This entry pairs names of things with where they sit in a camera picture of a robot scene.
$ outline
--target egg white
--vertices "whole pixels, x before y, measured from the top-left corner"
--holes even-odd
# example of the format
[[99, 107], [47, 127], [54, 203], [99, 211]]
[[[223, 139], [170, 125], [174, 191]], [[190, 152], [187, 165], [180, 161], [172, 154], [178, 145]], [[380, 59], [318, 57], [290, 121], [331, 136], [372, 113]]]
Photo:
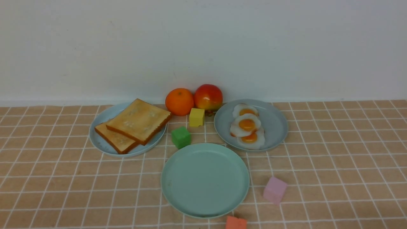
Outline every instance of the egg white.
[[253, 143], [246, 143], [242, 141], [242, 138], [237, 138], [237, 143], [247, 150], [259, 150], [266, 143], [266, 138], [264, 137], [264, 129], [260, 128], [256, 131], [257, 140]]
[[242, 128], [239, 127], [239, 122], [244, 119], [251, 119], [254, 121], [254, 124], [255, 124], [254, 130], [258, 130], [261, 127], [260, 120], [254, 114], [244, 114], [244, 115], [238, 116], [230, 125], [230, 133], [232, 135], [234, 135], [235, 137], [245, 137], [245, 136], [249, 136], [253, 133], [254, 130], [247, 131], [247, 130], [243, 130]]
[[254, 111], [254, 114], [255, 114], [256, 116], [258, 116], [258, 111], [257, 111], [256, 108], [254, 108], [253, 106], [244, 104], [244, 103], [240, 103], [240, 104], [237, 104], [237, 105], [233, 108], [233, 112], [232, 112], [233, 118], [235, 119], [235, 118], [237, 118], [238, 116], [240, 116], [240, 111], [243, 110], [243, 109], [252, 110], [252, 111]]

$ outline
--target light green plate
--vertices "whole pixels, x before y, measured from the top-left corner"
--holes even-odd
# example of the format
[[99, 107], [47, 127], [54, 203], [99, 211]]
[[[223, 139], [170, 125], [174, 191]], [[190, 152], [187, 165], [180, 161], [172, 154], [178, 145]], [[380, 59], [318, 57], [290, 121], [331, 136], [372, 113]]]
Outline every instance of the light green plate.
[[162, 192], [178, 211], [215, 218], [235, 209], [249, 190], [249, 171], [230, 149], [199, 143], [178, 150], [161, 174]]

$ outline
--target green cube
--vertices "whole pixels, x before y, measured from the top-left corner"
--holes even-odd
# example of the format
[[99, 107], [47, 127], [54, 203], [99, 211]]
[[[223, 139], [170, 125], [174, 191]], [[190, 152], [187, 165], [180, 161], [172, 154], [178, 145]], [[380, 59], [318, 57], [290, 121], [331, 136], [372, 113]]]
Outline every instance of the green cube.
[[185, 128], [185, 126], [171, 131], [171, 139], [178, 149], [184, 148], [185, 146], [191, 144], [191, 134]]

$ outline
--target light blue plate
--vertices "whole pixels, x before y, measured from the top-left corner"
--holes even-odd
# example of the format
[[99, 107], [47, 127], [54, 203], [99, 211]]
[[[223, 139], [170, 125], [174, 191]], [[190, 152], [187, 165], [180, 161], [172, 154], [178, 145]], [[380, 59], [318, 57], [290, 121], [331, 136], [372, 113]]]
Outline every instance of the light blue plate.
[[232, 150], [217, 144], [188, 145], [169, 158], [161, 173], [165, 198], [194, 218], [226, 215], [245, 199], [249, 171]]
[[131, 102], [114, 105], [114, 106], [104, 110], [102, 113], [100, 113], [95, 118], [95, 120], [93, 120], [92, 124], [90, 125], [90, 129], [89, 129], [89, 138], [90, 138], [90, 141], [92, 142], [93, 146], [95, 146], [100, 151], [102, 151], [103, 153], [110, 155], [110, 156], [131, 157], [131, 156], [136, 156], [136, 155], [149, 151], [161, 140], [162, 136], [165, 133], [167, 125], [165, 125], [165, 127], [163, 127], [161, 129], [161, 131], [158, 132], [146, 145], [138, 145], [137, 147], [132, 149], [127, 154], [118, 154], [117, 151], [109, 143], [107, 143], [98, 133], [95, 132], [95, 126], [99, 125], [100, 123], [106, 122], [109, 119], [116, 117], [116, 115], [118, 115], [120, 112], [122, 112], [130, 104], [131, 104]]
[[[230, 135], [230, 124], [233, 122], [232, 112], [239, 103], [245, 103], [255, 107], [258, 111], [258, 118], [264, 128], [264, 138], [266, 143], [259, 150], [244, 149], [237, 143], [237, 139]], [[254, 99], [239, 99], [223, 105], [215, 115], [215, 130], [224, 142], [230, 146], [245, 152], [263, 152], [270, 150], [284, 141], [288, 134], [287, 119], [281, 111], [270, 103]]]

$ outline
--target red apple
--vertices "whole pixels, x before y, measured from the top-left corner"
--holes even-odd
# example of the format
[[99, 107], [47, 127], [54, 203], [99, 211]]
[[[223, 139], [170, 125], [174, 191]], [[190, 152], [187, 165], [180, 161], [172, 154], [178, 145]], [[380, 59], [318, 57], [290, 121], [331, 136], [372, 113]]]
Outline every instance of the red apple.
[[195, 106], [206, 111], [217, 111], [223, 103], [222, 91], [212, 84], [204, 84], [195, 91]]

